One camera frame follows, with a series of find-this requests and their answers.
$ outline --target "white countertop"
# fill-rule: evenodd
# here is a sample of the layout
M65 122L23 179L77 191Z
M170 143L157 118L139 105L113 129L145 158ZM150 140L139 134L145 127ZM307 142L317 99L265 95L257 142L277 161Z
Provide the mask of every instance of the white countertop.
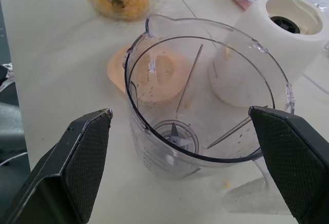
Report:
M159 13L173 18L195 15L233 25L243 12L231 0L168 1ZM107 20L86 0L1 2L31 167L72 120L113 110L106 165L89 223L297 223L292 216L229 214L222 207L226 181L235 187L260 177L253 163L188 183L160 180L144 168L133 147L125 97L106 74L110 56L144 32L144 21L127 26ZM329 139L322 122L329 98L305 78L294 94L297 114Z

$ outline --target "clear plastic pitcher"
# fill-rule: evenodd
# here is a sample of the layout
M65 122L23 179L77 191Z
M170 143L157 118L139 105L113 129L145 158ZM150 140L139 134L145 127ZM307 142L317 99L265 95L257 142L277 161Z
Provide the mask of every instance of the clear plastic pitcher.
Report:
M294 113L291 86L267 49L210 20L151 15L145 29L124 64L131 131L144 165L181 180L260 158L248 108Z

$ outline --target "white table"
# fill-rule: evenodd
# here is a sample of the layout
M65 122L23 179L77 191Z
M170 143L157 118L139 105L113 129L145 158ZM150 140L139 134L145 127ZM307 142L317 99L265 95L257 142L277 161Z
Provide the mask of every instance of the white table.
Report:
M89 223L297 223L292 216L229 214L221 205L231 187L260 177L252 163L198 182L155 178L134 151L125 97L106 74L106 64L122 46L144 32L144 21L112 22L86 0L1 0L16 76L31 167L67 125L85 113L111 108L103 179ZM171 0L160 14L208 18L233 25L242 10L231 0ZM326 139L322 121L328 97L306 79L294 88L297 113Z

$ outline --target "orange food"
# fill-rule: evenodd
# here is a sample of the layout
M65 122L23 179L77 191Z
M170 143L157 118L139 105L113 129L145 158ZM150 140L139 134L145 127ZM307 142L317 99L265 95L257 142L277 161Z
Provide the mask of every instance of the orange food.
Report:
M133 20L149 8L149 0L91 0L92 5L105 16Z

